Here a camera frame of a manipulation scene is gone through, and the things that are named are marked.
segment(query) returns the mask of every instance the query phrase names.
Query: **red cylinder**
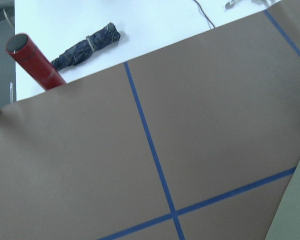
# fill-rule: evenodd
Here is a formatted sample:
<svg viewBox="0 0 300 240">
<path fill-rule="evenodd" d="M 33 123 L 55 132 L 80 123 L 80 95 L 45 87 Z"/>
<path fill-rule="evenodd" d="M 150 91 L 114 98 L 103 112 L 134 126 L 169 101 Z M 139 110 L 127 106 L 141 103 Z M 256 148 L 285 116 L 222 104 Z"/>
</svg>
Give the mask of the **red cylinder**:
<svg viewBox="0 0 300 240">
<path fill-rule="evenodd" d="M 44 90 L 66 84 L 27 34 L 21 33 L 10 38 L 5 50 Z"/>
</svg>

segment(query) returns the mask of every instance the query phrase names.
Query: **folded umbrella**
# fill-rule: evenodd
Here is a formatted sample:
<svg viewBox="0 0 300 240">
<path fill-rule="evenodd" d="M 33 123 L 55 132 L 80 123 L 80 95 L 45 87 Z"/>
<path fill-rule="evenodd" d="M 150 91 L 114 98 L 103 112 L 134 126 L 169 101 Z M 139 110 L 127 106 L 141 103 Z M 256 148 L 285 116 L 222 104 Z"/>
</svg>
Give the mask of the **folded umbrella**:
<svg viewBox="0 0 300 240">
<path fill-rule="evenodd" d="M 120 33 L 117 31 L 113 23 L 109 23 L 103 29 L 95 32 L 91 36 L 87 36 L 85 40 L 78 42 L 53 60 L 51 64 L 58 71 L 68 67 L 75 66 L 90 58 L 93 52 L 103 49 L 104 47 L 118 42 Z"/>
</svg>

